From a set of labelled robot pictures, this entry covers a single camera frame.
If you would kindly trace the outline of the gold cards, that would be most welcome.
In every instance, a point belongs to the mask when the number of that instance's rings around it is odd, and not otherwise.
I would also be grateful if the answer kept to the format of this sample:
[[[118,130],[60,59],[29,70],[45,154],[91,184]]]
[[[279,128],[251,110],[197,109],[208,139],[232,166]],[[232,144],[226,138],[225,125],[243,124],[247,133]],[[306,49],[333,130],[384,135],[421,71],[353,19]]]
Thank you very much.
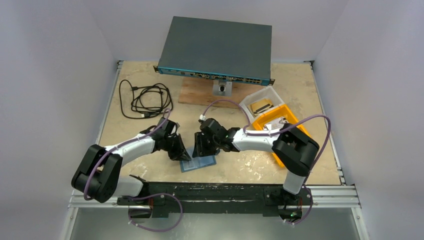
[[[263,112],[266,112],[269,109],[272,109],[274,107],[274,104],[270,99],[264,98],[264,99],[251,103],[249,107],[250,107],[252,115],[257,116]]]

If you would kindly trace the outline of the blue card holder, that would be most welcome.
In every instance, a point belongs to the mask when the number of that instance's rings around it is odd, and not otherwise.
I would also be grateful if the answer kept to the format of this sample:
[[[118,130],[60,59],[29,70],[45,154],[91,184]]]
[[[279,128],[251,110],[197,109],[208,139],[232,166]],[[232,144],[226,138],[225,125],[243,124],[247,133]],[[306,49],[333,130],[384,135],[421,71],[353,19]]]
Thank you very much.
[[[214,155],[211,156],[203,156],[203,157],[195,157],[191,158],[190,161],[181,161],[180,162],[180,170],[182,173],[194,171],[197,169],[209,167],[216,165],[216,158]]]

